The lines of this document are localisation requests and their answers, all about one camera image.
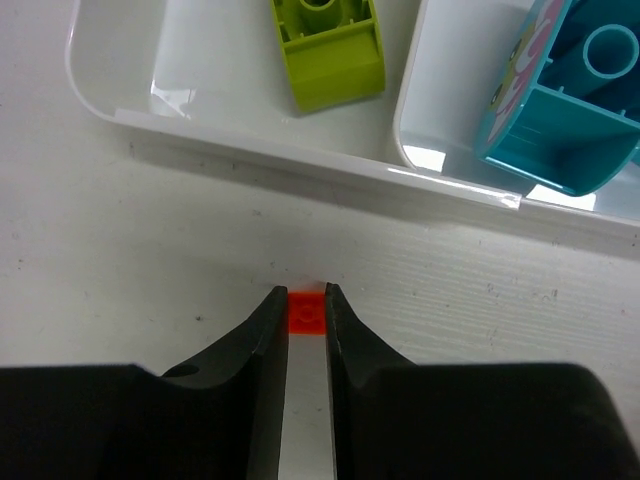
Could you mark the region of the lime curved lego brick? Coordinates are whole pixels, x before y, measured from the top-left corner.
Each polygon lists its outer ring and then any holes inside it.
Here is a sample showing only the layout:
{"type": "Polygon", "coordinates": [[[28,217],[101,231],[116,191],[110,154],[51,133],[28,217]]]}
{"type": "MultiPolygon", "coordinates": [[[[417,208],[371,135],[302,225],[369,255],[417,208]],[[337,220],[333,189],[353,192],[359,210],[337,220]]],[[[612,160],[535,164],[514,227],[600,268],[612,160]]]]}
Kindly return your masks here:
{"type": "Polygon", "coordinates": [[[371,0],[270,2],[298,110],[311,113],[382,93],[383,42],[371,0]]]}

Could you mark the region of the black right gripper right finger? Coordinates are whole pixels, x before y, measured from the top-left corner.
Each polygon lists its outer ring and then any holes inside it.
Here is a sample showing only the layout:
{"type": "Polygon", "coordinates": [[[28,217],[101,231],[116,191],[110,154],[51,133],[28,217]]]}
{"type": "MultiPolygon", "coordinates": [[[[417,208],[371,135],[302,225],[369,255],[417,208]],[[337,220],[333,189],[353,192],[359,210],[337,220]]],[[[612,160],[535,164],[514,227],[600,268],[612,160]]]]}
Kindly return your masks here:
{"type": "Polygon", "coordinates": [[[573,363],[424,365],[325,293],[340,479],[635,479],[639,456],[600,380],[573,363]]]}

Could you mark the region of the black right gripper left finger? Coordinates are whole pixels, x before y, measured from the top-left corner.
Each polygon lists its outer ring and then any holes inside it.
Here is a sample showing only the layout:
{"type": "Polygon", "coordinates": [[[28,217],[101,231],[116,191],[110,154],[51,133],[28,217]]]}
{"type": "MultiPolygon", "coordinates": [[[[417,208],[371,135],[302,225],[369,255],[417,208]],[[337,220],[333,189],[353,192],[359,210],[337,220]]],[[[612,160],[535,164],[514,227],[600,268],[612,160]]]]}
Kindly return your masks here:
{"type": "Polygon", "coordinates": [[[287,291],[162,375],[134,364],[1,372],[5,479],[274,479],[287,291]]]}

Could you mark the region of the teal curved lego brick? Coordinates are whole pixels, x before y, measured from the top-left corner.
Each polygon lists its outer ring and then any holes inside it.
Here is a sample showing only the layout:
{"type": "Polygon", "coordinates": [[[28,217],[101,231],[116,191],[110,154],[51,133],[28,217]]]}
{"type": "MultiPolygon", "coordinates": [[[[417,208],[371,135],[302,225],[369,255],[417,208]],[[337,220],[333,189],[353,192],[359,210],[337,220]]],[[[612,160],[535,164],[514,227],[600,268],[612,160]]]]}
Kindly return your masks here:
{"type": "Polygon", "coordinates": [[[572,197],[639,160],[639,4],[537,1],[501,71],[474,152],[572,197]]]}

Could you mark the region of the small orange square lego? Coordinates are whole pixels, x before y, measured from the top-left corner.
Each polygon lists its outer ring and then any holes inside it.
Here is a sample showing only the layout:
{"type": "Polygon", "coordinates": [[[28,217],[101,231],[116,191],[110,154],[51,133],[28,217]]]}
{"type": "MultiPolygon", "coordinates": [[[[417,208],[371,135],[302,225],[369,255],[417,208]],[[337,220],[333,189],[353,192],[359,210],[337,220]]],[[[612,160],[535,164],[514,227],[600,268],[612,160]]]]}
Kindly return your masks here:
{"type": "Polygon", "coordinates": [[[324,336],[326,334],[323,292],[288,293],[288,332],[290,335],[324,336]]]}

